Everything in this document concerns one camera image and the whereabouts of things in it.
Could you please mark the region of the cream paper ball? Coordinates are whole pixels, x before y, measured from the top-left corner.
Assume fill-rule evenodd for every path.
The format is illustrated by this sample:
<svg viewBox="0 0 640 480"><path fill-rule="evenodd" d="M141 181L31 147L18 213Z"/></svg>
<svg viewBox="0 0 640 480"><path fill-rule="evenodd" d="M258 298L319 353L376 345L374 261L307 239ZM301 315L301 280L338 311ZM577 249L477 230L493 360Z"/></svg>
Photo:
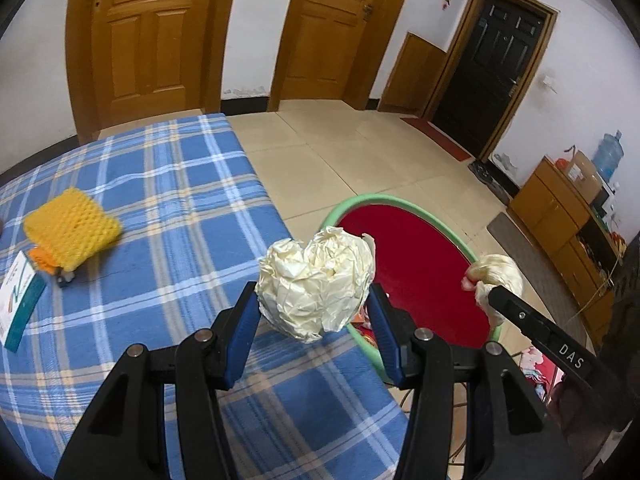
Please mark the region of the cream paper ball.
<svg viewBox="0 0 640 480"><path fill-rule="evenodd" d="M286 238L259 260L259 310L281 334L311 344L358 314L375 277L375 241L327 226L306 244Z"/></svg>
<svg viewBox="0 0 640 480"><path fill-rule="evenodd" d="M467 292L474 292L476 304L486 314L489 327L499 327L504 316L489 305L491 289L502 286L515 296L521 297L524 280L518 265L506 255L482 255L465 271L461 286Z"/></svg>

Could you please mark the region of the green red watermelon bin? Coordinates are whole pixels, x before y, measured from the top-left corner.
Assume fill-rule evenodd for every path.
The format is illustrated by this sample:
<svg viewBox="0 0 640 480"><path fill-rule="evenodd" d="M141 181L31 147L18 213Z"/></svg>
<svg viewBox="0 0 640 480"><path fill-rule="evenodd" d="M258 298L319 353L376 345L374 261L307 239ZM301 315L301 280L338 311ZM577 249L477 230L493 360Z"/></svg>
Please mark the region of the green red watermelon bin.
<svg viewBox="0 0 640 480"><path fill-rule="evenodd" d="M388 194L364 194L344 200L326 216L322 228L337 226L375 242L375 278L393 307L407 311L414 324L434 330L456 355L454 377L462 384L477 378L464 364L472 351L500 330L463 288L465 272L477 256L451 228L431 212Z"/></svg>

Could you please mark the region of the grey floor mat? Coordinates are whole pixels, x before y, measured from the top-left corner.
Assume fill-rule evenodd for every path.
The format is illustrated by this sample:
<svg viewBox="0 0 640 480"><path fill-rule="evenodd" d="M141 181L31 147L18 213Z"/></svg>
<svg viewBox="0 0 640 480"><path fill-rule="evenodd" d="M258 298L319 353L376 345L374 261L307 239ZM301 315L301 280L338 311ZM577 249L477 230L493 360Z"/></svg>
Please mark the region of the grey floor mat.
<svg viewBox="0 0 640 480"><path fill-rule="evenodd" d="M488 223L487 231L518 265L555 323L584 346L588 336L580 319L575 318L578 304L546 255L504 212Z"/></svg>

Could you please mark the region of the wooden sideboard cabinet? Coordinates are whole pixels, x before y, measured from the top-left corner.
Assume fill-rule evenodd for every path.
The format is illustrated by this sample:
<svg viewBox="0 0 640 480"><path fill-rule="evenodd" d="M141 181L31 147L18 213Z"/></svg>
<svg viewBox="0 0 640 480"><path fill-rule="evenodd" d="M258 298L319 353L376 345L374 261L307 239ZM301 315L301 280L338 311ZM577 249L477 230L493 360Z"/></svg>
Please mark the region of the wooden sideboard cabinet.
<svg viewBox="0 0 640 480"><path fill-rule="evenodd" d="M548 157L510 201L508 213L560 274L587 333L601 339L612 320L614 274L623 255L596 213Z"/></svg>

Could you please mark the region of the blue plaid tablecloth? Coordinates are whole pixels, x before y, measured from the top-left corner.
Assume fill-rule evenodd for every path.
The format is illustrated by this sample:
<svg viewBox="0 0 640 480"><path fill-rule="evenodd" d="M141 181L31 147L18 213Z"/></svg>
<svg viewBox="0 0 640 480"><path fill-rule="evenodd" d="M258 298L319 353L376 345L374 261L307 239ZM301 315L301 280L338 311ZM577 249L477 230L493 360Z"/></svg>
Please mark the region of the blue plaid tablecloth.
<svg viewBox="0 0 640 480"><path fill-rule="evenodd" d="M1 418L53 474L130 344L178 344L230 308L288 229L227 119L198 116L73 150L1 190L1 264L29 248L25 219L79 188L122 225L66 287L49 282L1 355ZM352 336L301 344L259 326L243 378L219 396L244 479L389 479L405 414Z"/></svg>

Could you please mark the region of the yellow foam fruit net back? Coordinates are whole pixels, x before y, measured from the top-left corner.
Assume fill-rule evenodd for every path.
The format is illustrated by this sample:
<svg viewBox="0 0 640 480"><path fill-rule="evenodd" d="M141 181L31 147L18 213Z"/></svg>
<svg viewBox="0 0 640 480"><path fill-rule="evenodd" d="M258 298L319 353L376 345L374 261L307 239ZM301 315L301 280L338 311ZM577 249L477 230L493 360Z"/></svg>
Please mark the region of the yellow foam fruit net back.
<svg viewBox="0 0 640 480"><path fill-rule="evenodd" d="M24 232L34 247L55 258L61 272L73 273L114 243L122 225L86 193L68 188L29 214Z"/></svg>

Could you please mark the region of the cardboard box on cabinet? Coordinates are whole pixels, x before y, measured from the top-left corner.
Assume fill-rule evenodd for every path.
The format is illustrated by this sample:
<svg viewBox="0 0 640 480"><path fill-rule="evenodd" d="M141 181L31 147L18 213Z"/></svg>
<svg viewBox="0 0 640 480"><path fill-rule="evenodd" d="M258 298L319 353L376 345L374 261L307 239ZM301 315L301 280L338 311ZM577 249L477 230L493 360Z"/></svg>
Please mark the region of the cardboard box on cabinet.
<svg viewBox="0 0 640 480"><path fill-rule="evenodd" d="M602 188L602 180L596 166L582 151L574 154L564 174L587 204L591 204L597 198Z"/></svg>

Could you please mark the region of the red door mat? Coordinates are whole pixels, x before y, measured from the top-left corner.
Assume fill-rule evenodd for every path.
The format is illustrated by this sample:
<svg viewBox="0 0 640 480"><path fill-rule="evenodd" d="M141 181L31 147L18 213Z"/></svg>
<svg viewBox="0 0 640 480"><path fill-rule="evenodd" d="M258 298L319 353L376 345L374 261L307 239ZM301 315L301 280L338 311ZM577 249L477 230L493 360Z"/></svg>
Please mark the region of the red door mat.
<svg viewBox="0 0 640 480"><path fill-rule="evenodd" d="M467 160L473 159L473 156L468 151L465 151L464 148L454 142L454 140L451 140L449 136L446 136L445 133L442 133L426 119L401 117L401 120L412 128L419 130L420 133L423 133L424 136L431 139L457 162L466 162Z"/></svg>

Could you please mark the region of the blue water jug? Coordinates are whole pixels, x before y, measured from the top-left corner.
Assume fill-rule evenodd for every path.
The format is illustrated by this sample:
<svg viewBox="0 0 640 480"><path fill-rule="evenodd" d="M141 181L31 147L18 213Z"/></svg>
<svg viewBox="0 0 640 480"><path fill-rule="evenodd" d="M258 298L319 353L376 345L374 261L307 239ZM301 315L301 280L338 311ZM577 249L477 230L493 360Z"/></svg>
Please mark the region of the blue water jug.
<svg viewBox="0 0 640 480"><path fill-rule="evenodd" d="M624 157L624 150L620 140L622 140L620 130L617 130L614 134L605 133L597 151L593 155L593 165L605 183L611 181L614 172L620 166L620 161Z"/></svg>

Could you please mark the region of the teal white cardboard box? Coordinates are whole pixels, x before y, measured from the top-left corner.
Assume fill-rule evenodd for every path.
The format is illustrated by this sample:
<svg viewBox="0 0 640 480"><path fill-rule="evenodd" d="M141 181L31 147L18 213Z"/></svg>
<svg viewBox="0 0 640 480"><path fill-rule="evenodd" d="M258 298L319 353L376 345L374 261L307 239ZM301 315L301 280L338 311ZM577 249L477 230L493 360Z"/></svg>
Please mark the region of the teal white cardboard box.
<svg viewBox="0 0 640 480"><path fill-rule="evenodd" d="M24 252L19 252L6 272L0 292L0 337L6 350L16 352L45 288L46 281Z"/></svg>

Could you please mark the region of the small wooden cabinet door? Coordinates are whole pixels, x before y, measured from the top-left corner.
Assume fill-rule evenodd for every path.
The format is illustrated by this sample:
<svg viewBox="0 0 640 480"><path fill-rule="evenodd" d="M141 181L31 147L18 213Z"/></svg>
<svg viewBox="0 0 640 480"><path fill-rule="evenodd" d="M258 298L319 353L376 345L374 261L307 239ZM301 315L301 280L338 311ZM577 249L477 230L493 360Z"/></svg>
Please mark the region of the small wooden cabinet door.
<svg viewBox="0 0 640 480"><path fill-rule="evenodd" d="M446 52L408 32L378 104L380 112L421 115L446 62Z"/></svg>

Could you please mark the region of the black entrance door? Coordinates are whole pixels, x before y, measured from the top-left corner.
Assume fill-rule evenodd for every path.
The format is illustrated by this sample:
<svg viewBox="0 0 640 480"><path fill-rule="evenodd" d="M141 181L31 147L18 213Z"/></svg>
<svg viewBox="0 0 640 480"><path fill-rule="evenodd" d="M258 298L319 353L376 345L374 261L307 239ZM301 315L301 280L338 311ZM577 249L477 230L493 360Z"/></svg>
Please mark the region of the black entrance door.
<svg viewBox="0 0 640 480"><path fill-rule="evenodd" d="M422 117L488 159L533 82L557 17L537 0L468 0Z"/></svg>

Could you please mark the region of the wooden door left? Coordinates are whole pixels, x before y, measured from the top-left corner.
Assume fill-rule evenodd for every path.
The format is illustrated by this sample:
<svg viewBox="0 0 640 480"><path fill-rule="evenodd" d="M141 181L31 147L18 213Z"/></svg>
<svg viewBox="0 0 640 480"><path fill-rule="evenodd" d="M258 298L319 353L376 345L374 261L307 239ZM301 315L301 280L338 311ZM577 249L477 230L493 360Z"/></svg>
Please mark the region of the wooden door left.
<svg viewBox="0 0 640 480"><path fill-rule="evenodd" d="M82 144L125 122L216 112L232 0L68 0L65 54Z"/></svg>

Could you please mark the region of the wooden door right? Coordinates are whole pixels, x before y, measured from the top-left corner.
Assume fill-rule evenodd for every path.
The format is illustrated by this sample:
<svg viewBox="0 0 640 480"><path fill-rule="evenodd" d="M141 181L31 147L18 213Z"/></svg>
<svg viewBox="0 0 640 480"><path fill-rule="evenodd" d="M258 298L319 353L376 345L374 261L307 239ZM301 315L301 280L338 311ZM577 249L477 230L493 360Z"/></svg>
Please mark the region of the wooden door right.
<svg viewBox="0 0 640 480"><path fill-rule="evenodd" d="M405 0L290 0L268 108L284 100L368 102Z"/></svg>

